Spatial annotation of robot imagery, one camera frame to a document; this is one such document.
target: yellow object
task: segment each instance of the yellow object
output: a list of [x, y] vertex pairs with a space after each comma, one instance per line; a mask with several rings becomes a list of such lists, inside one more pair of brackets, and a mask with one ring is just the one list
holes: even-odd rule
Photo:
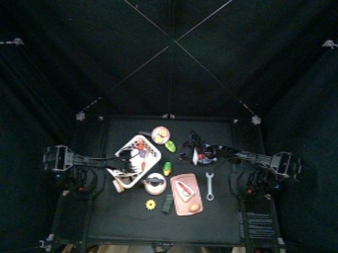
[[148, 201], [145, 202], [145, 208], [146, 208], [148, 210], [152, 210], [152, 209], [154, 208], [154, 206], [156, 206], [156, 202], [154, 202], [153, 200], [148, 200]]
[[162, 143], [164, 142], [164, 138], [160, 135], [154, 136], [154, 143]]
[[164, 171], [164, 175], [168, 176], [169, 173], [170, 173], [170, 171], [172, 171], [172, 165], [170, 165], [169, 162], [166, 162], [166, 163], [164, 164], [162, 171]]
[[158, 131], [158, 135], [160, 135], [161, 137], [165, 137], [166, 134], [168, 134], [168, 131], [166, 131], [164, 128], [161, 128], [160, 131]]
[[192, 204], [192, 205], [188, 207], [188, 210], [189, 210], [190, 212], [196, 212], [196, 211], [198, 211], [198, 209], [200, 209], [200, 205], [198, 205], [198, 204]]

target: pink object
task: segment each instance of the pink object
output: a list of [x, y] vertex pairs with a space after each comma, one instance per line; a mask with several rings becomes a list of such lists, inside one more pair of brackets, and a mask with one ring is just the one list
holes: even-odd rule
[[[202, 204], [201, 204], [201, 199], [198, 195], [194, 175], [192, 173], [180, 174], [174, 177], [170, 177], [169, 182], [170, 182], [170, 190], [172, 190], [172, 195], [173, 195], [173, 206], [174, 206], [176, 215], [192, 215], [201, 212]], [[181, 182], [193, 191], [193, 195], [185, 202], [182, 201], [177, 192], [180, 191], [180, 187], [176, 186], [177, 182]], [[198, 205], [198, 209], [196, 211], [189, 210], [192, 205]]]
[[169, 140], [169, 131], [165, 127], [157, 126], [152, 131], [152, 140], [156, 144], [164, 144]]

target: black table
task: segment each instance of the black table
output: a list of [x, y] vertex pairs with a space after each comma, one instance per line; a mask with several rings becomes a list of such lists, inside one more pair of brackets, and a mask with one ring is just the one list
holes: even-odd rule
[[[188, 140], [190, 130], [196, 131], [208, 144], [263, 152], [260, 129], [249, 120], [105, 117], [102, 121], [94, 119], [78, 123], [70, 149], [86, 156], [109, 156], [138, 130], [150, 131], [157, 126], [168, 128], [176, 146], [176, 152], [170, 153], [162, 145], [156, 145], [162, 157], [148, 172], [161, 173], [164, 163], [172, 163], [164, 193], [158, 196], [149, 195], [140, 183], [118, 194], [112, 185], [112, 176], [101, 170], [98, 173], [104, 181], [102, 188], [93, 199], [85, 201], [74, 199], [73, 195], [59, 196], [53, 227], [57, 244], [236, 246], [245, 243], [240, 217], [242, 210], [229, 190], [233, 165], [220, 159], [210, 165], [193, 166], [180, 161], [176, 155], [181, 151], [178, 147]], [[213, 201], [205, 200], [205, 172], [213, 173]], [[162, 213], [165, 195], [170, 194], [169, 177], [185, 173], [194, 174], [202, 212], [177, 216], [172, 205], [169, 213]], [[149, 199], [157, 203], [152, 211], [145, 209]]]

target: red object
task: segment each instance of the red object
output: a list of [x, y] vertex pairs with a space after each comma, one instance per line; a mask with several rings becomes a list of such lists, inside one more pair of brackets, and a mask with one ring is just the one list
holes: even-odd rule
[[144, 150], [144, 143], [138, 143], [138, 144], [137, 144], [137, 149], [138, 149], [138, 150]]
[[202, 160], [204, 157], [204, 154], [197, 154], [197, 160]]

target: black curtain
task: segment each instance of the black curtain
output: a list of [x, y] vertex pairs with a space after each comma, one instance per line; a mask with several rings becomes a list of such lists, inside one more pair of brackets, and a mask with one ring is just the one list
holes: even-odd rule
[[0, 41], [25, 43], [0, 44], [0, 248], [47, 235], [55, 192], [42, 153], [69, 144], [74, 113], [102, 97], [88, 113], [241, 118], [242, 99], [263, 117], [267, 153], [305, 161], [279, 198], [281, 236], [333, 251], [338, 55], [320, 45], [335, 38], [336, 1], [236, 0], [197, 26], [178, 43], [224, 85], [170, 38], [225, 1], [129, 2], [0, 3]]
[[[13, 33], [2, 41], [15, 38]], [[0, 250], [34, 247], [50, 232], [55, 191], [42, 173], [49, 145], [67, 144], [73, 114], [27, 47], [0, 45]]]
[[291, 151], [304, 161], [279, 198], [283, 239], [299, 252], [338, 248], [336, 69], [338, 51], [325, 49], [264, 120], [267, 153]]

